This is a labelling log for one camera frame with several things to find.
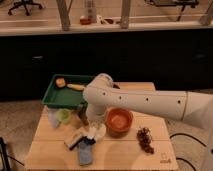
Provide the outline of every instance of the grapes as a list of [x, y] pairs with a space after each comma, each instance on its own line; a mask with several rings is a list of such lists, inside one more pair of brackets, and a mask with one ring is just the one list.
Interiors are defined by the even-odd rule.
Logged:
[[146, 153], [154, 154], [154, 148], [150, 146], [152, 137], [150, 135], [149, 128], [144, 127], [138, 130], [137, 139], [142, 150], [144, 150]]

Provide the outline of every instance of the brown object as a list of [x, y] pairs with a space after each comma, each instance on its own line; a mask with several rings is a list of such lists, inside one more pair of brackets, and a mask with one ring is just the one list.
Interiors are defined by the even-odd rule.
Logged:
[[66, 82], [65, 82], [64, 78], [57, 78], [55, 80], [55, 84], [58, 88], [63, 88], [66, 86]]
[[154, 148], [151, 147], [152, 137], [150, 135], [150, 130], [147, 127], [140, 129], [137, 133], [137, 138], [141, 149], [146, 153], [154, 154]]
[[84, 85], [81, 84], [67, 84], [68, 88], [71, 88], [73, 90], [77, 90], [77, 91], [83, 91], [85, 89]]
[[78, 106], [76, 113], [77, 113], [78, 117], [81, 119], [84, 126], [89, 125], [89, 122], [88, 122], [87, 116], [86, 116], [86, 107], [84, 106], [83, 103], [81, 103]]
[[117, 88], [117, 89], [120, 89], [120, 87], [117, 85], [117, 84], [113, 84], [113, 88]]
[[90, 19], [82, 18], [80, 19], [80, 23], [81, 25], [89, 25], [92, 23], [92, 21]]
[[113, 137], [120, 137], [127, 133], [132, 125], [132, 112], [122, 109], [113, 108], [106, 116], [106, 126], [108, 133]]
[[113, 23], [114, 23], [114, 20], [113, 20], [113, 19], [110, 19], [110, 18], [106, 18], [106, 19], [104, 19], [104, 20], [106, 20], [109, 24], [113, 24]]
[[[153, 83], [116, 83], [121, 89], [155, 90]], [[71, 123], [61, 124], [53, 129], [44, 107], [38, 128], [25, 160], [27, 170], [177, 170], [178, 165], [169, 138], [165, 120], [144, 113], [133, 112], [132, 127], [126, 136], [113, 138], [108, 134], [93, 146], [93, 164], [79, 166], [78, 151], [70, 151], [64, 140], [83, 124], [77, 115], [72, 115]], [[136, 134], [143, 125], [150, 128], [155, 141], [155, 154], [149, 156], [141, 151]]]

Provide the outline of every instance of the chair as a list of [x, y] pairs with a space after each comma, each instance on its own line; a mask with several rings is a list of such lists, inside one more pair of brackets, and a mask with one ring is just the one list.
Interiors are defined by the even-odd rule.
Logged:
[[27, 5], [37, 5], [40, 10], [43, 8], [41, 4], [35, 3], [35, 2], [33, 2], [33, 0], [21, 0], [20, 2], [15, 2], [14, 3], [14, 6], [9, 9], [8, 14], [12, 15], [12, 10], [14, 10], [14, 9], [16, 9], [16, 8], [22, 6], [22, 5], [24, 6], [24, 8], [26, 10], [26, 15], [27, 16], [30, 15], [30, 13], [29, 13], [29, 11], [27, 9]]
[[4, 143], [4, 140], [2, 137], [0, 137], [0, 160], [2, 160], [3, 163], [3, 171], [10, 171], [10, 164], [7, 159], [7, 151], [6, 151], [6, 144]]

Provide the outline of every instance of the bottle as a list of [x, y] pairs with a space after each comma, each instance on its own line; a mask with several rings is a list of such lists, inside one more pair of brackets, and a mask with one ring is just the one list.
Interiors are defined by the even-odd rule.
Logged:
[[85, 0], [85, 17], [92, 23], [97, 23], [97, 13], [94, 0]]

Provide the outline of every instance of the floor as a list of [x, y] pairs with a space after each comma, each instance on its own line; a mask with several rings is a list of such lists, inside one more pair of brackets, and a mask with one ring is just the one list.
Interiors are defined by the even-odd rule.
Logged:
[[[8, 154], [19, 161], [25, 161], [35, 134], [43, 105], [40, 100], [0, 102], [0, 136], [8, 144]], [[181, 122], [166, 120], [169, 134], [188, 133], [207, 143], [208, 133]], [[199, 171], [204, 155], [204, 147], [184, 136], [176, 136], [171, 140], [175, 155], [189, 160]], [[10, 161], [12, 171], [25, 171], [20, 164]], [[179, 171], [191, 168], [183, 161], [178, 161]]]

